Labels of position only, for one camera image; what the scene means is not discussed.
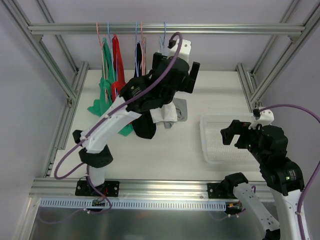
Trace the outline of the blue hanger with black top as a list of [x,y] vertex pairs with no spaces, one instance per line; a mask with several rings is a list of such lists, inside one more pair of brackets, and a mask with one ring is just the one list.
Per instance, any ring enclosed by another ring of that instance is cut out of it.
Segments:
[[142,50],[141,44],[138,40],[138,23],[135,24],[135,50],[134,50],[134,57],[135,57],[135,77],[140,77],[142,74],[141,70],[141,63],[142,63]]

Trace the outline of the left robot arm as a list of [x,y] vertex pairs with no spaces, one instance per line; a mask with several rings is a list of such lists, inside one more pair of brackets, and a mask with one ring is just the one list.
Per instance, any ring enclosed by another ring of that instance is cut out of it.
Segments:
[[88,192],[98,196],[104,190],[106,166],[114,160],[108,147],[113,136],[151,110],[171,103],[176,92],[191,94],[199,68],[199,62],[189,64],[179,56],[155,53],[148,74],[130,79],[95,125],[73,132],[75,142],[82,147],[80,160],[87,165]]

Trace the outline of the white tank top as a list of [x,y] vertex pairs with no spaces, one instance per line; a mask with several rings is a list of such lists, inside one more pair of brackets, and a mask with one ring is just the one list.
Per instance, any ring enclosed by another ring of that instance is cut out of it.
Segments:
[[178,114],[173,102],[165,104],[162,107],[151,109],[150,115],[153,123],[159,122],[177,122]]

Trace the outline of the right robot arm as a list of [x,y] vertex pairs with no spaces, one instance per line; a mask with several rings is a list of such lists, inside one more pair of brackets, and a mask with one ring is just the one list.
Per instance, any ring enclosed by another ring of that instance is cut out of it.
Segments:
[[224,145],[230,145],[238,135],[234,146],[248,150],[257,160],[275,201],[278,218],[274,219],[241,172],[224,178],[220,184],[223,193],[240,201],[264,240],[308,240],[303,198],[310,185],[304,182],[301,168],[287,157],[288,138],[284,131],[274,125],[252,127],[249,122],[233,120],[220,133]]

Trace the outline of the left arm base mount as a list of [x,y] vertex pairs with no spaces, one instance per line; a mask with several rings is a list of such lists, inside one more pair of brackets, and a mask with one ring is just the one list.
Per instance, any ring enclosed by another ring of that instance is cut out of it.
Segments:
[[[118,197],[120,182],[105,181],[103,184],[96,186],[95,188],[106,197]],[[77,181],[75,195],[80,197],[101,197],[101,195],[90,186],[86,179],[80,179]]]

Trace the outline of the red tank top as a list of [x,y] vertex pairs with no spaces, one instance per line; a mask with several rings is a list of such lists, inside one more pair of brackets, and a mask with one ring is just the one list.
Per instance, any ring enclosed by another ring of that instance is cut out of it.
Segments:
[[111,85],[112,101],[114,102],[122,88],[126,85],[126,81],[120,43],[116,34],[113,35],[111,43],[113,54],[113,69],[115,71],[114,83]]

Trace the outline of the blue hanger with red top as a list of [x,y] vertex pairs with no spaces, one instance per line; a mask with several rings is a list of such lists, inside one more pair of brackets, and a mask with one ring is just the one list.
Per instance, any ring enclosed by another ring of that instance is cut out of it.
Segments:
[[111,48],[111,66],[112,66],[112,72],[113,72],[113,84],[112,84],[112,93],[114,94],[114,98],[116,98],[119,93],[118,93],[118,90],[117,90],[117,86],[114,85],[114,83],[116,83],[117,79],[118,79],[118,76],[117,76],[117,71],[115,70],[115,67],[114,67],[114,53],[113,53],[113,42],[112,42],[112,35],[110,34],[110,24],[109,22],[107,23],[107,35],[108,35],[108,38],[109,38],[109,43],[110,43],[110,48]]

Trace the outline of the black tank top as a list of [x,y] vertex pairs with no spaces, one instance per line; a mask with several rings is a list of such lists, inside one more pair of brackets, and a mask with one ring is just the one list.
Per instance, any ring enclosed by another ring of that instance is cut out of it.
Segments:
[[138,137],[148,140],[151,140],[154,137],[157,129],[149,111],[134,120],[132,126]]

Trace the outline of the grey tank top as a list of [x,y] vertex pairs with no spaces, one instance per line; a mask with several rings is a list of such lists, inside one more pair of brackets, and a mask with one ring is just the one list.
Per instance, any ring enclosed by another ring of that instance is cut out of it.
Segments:
[[[170,103],[174,103],[177,112],[177,122],[185,122],[188,119],[187,100],[182,98],[173,98]],[[176,122],[163,122],[165,129],[170,129]]]

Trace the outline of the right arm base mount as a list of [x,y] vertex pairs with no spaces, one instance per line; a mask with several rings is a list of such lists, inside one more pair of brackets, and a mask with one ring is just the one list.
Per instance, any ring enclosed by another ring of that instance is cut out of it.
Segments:
[[236,199],[232,190],[220,183],[207,183],[207,195],[209,199]]

